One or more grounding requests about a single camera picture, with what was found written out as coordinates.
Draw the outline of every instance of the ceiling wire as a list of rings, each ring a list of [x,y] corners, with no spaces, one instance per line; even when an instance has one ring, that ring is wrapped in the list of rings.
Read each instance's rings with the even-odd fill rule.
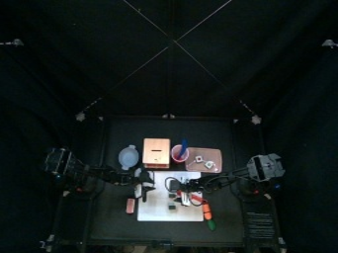
[[[138,15],[141,15],[141,17],[157,28],[157,30],[158,30],[165,36],[168,36],[168,34],[166,34],[166,33],[162,31],[162,29],[150,21],[150,19],[141,13],[141,11],[137,10],[126,0],[122,0],[122,2],[124,2],[125,4],[128,4],[128,6],[136,11],[136,13],[137,13]]]
[[[225,87],[225,85],[222,84],[222,82],[220,82],[220,80],[214,77],[214,75],[208,71],[208,69],[202,66],[202,64],[196,60],[196,58],[190,55],[190,53],[188,53],[188,51],[184,49],[184,47],[176,42],[173,41],[173,43],[177,45],[177,47],[182,50],[182,52],[190,57],[190,59],[194,61],[194,63],[202,68],[202,70],[206,72],[206,74],[213,78],[213,80]]]
[[[169,37],[169,35],[164,32],[164,30],[150,21],[150,19],[134,8],[134,6],[126,1],[122,0],[124,3],[134,10],[134,12],[153,25],[153,27],[165,35],[165,37]],[[232,0],[228,0],[176,40],[170,40],[173,44],[177,45],[177,47],[184,51],[184,53],[190,57],[190,59],[194,61],[194,63],[201,67],[201,69],[206,72],[206,74],[212,77],[212,79],[216,81],[217,84],[220,84],[222,87],[225,87],[224,83],[216,78],[216,76],[210,73],[210,71],[202,66],[202,64],[196,60],[196,58],[192,56],[190,53],[184,49],[184,47],[177,43],[178,40],[181,40],[194,29],[198,27],[229,3]],[[169,47],[166,46],[110,89],[108,92],[104,94],[106,96],[110,91],[120,85],[122,84],[129,77],[168,49]],[[97,98],[78,113],[82,114],[96,103],[100,101],[102,98]],[[248,110],[248,112],[253,115],[255,112],[249,109],[249,107],[243,103],[241,100],[239,100],[239,103],[241,106]]]
[[[81,110],[81,112],[78,112],[76,115],[82,114],[101,99],[102,97],[105,97],[112,90],[121,85],[129,78],[130,76],[168,49],[168,47],[165,46],[152,57],[150,59],[148,59],[145,61],[145,63],[142,63],[110,88],[109,90],[105,92],[104,96],[101,96],[100,98],[94,99],[94,101]]]
[[[177,39],[176,41],[178,42],[180,39],[182,39],[186,34],[189,34],[196,27],[198,27],[228,4],[232,2],[232,0],[228,0]]]

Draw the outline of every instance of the black curtain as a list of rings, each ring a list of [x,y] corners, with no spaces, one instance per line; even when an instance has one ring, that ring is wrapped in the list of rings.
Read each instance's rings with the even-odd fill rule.
[[[338,53],[327,48],[316,64],[275,99],[264,133],[268,151],[285,170],[277,210],[281,235],[295,252],[336,251]]]
[[[55,210],[55,190],[39,165],[49,147],[70,144],[70,117],[43,80],[6,50],[0,83],[0,251],[37,252]]]

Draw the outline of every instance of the orange box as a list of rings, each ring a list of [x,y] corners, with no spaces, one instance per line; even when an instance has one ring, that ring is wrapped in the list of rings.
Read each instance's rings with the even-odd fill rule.
[[[142,163],[145,168],[169,168],[169,139],[145,138],[142,145]]]

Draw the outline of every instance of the red cup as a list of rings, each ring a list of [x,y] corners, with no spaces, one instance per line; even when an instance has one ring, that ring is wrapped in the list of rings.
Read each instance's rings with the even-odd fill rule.
[[[188,157],[188,148],[184,150],[184,153],[180,155],[180,158],[176,159],[178,153],[181,150],[181,145],[176,145],[172,149],[170,149],[170,158],[173,160],[174,163],[181,163],[185,161],[186,157]]]

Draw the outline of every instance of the table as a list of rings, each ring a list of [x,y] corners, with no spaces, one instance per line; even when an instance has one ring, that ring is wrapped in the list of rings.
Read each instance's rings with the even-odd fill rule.
[[[264,153],[260,128],[247,119],[233,122],[184,118],[105,118],[104,122],[88,119],[77,125],[72,150],[84,163],[118,168],[118,151],[133,144],[141,154],[145,137],[169,138],[170,146],[185,138],[188,146],[220,149],[222,172],[245,166],[253,155]],[[169,170],[184,170],[182,164],[172,164]],[[86,244],[243,246],[240,203],[229,188],[204,194],[212,209],[214,231],[208,230],[204,222],[137,221],[136,214],[125,214],[126,198],[132,195],[132,187],[104,185],[88,213]]]

